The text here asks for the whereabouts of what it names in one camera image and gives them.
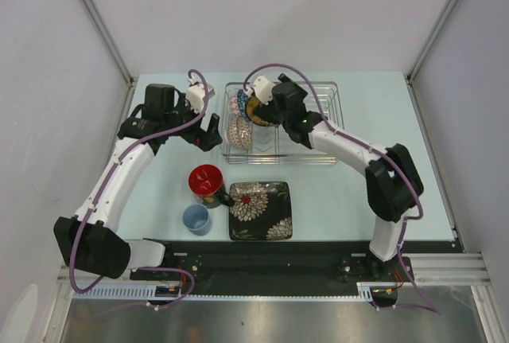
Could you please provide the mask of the blue triangle patterned bowl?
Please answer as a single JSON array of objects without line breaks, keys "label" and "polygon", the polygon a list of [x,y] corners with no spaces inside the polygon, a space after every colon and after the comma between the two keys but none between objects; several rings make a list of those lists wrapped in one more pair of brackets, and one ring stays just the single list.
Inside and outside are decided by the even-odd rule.
[{"label": "blue triangle patterned bowl", "polygon": [[247,115],[247,102],[249,96],[243,89],[239,89],[229,100],[228,110],[231,114],[243,117],[247,122],[250,122]]}]

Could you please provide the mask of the black floral square plate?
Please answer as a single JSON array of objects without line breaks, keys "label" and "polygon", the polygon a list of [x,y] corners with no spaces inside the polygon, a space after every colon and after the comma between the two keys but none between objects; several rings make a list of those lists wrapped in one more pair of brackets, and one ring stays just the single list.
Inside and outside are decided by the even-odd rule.
[{"label": "black floral square plate", "polygon": [[230,186],[229,236],[234,241],[279,241],[293,236],[292,205],[285,181],[237,182]]}]

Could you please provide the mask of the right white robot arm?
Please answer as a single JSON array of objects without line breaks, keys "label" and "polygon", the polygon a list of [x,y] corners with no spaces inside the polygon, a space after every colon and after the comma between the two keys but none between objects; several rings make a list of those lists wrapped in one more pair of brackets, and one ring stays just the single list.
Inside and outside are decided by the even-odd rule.
[{"label": "right white robot arm", "polygon": [[396,268],[394,257],[401,253],[409,211],[416,208],[415,218],[423,217],[419,197],[424,185],[410,152],[399,143],[381,148],[357,138],[323,111],[308,110],[308,92],[299,84],[284,74],[278,80],[276,84],[264,76],[254,79],[254,95],[261,102],[255,115],[283,127],[293,142],[333,156],[365,178],[367,202],[375,214],[367,272],[373,279],[387,279]]}]

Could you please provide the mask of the red and black mug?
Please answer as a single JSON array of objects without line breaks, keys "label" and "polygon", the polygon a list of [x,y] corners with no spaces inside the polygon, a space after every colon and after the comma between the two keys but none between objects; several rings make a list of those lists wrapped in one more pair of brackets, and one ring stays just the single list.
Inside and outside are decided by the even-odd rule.
[{"label": "red and black mug", "polygon": [[217,166],[203,164],[194,168],[188,176],[188,187],[205,208],[214,209],[221,205],[231,207],[235,204]]}]

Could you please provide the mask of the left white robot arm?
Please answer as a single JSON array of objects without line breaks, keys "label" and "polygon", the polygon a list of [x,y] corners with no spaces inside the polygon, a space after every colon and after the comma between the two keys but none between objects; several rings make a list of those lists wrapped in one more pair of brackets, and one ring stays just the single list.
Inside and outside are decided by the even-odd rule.
[{"label": "left white robot arm", "polygon": [[143,102],[121,124],[113,154],[91,193],[73,216],[61,216],[53,226],[70,271],[109,279],[141,267],[159,279],[174,273],[176,260],[165,253],[163,244],[124,240],[117,230],[138,179],[169,138],[180,137],[203,152],[222,142],[217,114],[207,128],[201,126],[213,96],[213,87],[199,82],[192,82],[185,92],[168,84],[146,87]]}]

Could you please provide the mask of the red patterned white bowl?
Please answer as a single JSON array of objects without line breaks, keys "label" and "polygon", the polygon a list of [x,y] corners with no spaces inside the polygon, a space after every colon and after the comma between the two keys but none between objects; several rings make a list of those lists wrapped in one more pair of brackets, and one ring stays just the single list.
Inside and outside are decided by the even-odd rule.
[{"label": "red patterned white bowl", "polygon": [[230,121],[225,131],[227,143],[240,150],[249,150],[252,147],[252,133],[249,123],[242,116]]}]

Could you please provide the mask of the yellow patterned round plate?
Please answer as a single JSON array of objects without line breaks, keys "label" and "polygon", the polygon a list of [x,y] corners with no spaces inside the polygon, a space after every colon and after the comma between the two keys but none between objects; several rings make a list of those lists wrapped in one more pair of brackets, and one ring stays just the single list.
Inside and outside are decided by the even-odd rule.
[{"label": "yellow patterned round plate", "polygon": [[272,127],[274,124],[263,120],[255,114],[255,109],[263,107],[264,104],[255,96],[248,99],[245,105],[245,112],[249,121],[259,127]]}]

